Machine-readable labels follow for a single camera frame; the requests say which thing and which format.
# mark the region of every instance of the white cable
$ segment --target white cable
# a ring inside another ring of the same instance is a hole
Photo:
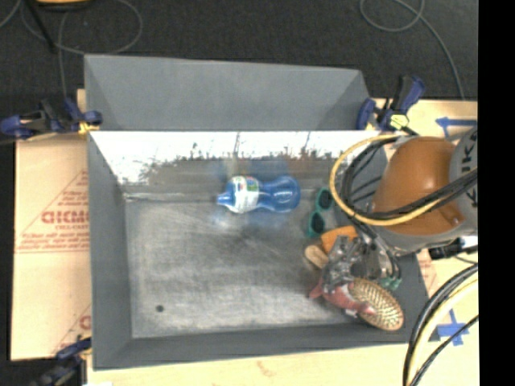
[[[461,96],[462,99],[464,99],[465,95],[464,95],[463,86],[461,84],[461,80],[459,78],[459,73],[458,73],[458,70],[457,70],[457,68],[456,68],[456,66],[454,64],[454,61],[453,61],[452,56],[451,56],[451,53],[447,49],[447,46],[443,42],[443,40],[440,37],[440,35],[438,34],[438,32],[422,16],[422,12],[424,10],[425,4],[426,4],[426,0],[420,0],[420,7],[419,7],[418,10],[415,10],[413,7],[409,6],[408,4],[403,2],[402,0],[387,0],[387,1],[390,1],[390,2],[395,2],[399,6],[404,7],[405,9],[410,11],[411,13],[415,14],[414,19],[411,20],[408,24],[406,24],[405,26],[402,26],[402,27],[384,27],[384,26],[382,26],[382,25],[380,25],[378,23],[375,23],[365,13],[365,3],[367,1],[368,0],[360,0],[360,12],[361,12],[361,15],[363,16],[363,18],[365,19],[365,21],[368,24],[370,24],[372,27],[377,28],[378,30],[386,31],[386,32],[389,32],[389,33],[397,33],[399,31],[406,31],[406,30],[410,29],[412,26],[414,26],[416,23],[418,23],[418,21],[421,21],[428,28],[428,30],[436,38],[436,40],[438,41],[440,47],[442,48],[443,52],[445,53],[445,56],[447,57],[447,61],[451,65],[452,74],[453,74],[453,76],[455,78],[455,82],[456,82],[456,86],[458,87],[459,95]]]
[[[17,0],[14,4],[14,7],[10,11],[10,13],[0,22],[0,29],[4,27],[16,14],[16,11],[18,11],[20,5],[22,4],[22,0]]]

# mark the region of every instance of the green sunglasses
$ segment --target green sunglasses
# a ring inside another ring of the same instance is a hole
[[[316,194],[315,211],[313,211],[308,220],[307,235],[309,237],[318,237],[325,230],[325,220],[322,212],[329,210],[334,206],[334,199],[328,188],[321,188]]]

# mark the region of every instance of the red object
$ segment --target red object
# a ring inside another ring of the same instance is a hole
[[[369,305],[367,302],[358,302],[349,293],[349,289],[352,289],[354,282],[351,281],[346,285],[338,286],[332,293],[326,293],[323,291],[322,279],[319,280],[315,288],[309,293],[309,297],[314,299],[322,296],[328,302],[333,305],[346,310],[355,310],[358,313],[375,315],[376,310]]]

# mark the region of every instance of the bottle label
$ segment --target bottle label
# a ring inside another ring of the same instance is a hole
[[[234,207],[229,207],[236,213],[245,213],[256,208],[259,198],[258,181],[250,176],[235,176],[232,178],[234,184]]]

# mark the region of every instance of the blue plastic bottle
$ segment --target blue plastic bottle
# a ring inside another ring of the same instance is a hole
[[[216,202],[235,213],[246,213],[263,207],[284,213],[293,210],[300,202],[300,187],[291,176],[279,176],[271,182],[261,182],[252,176],[234,176],[225,192]]]

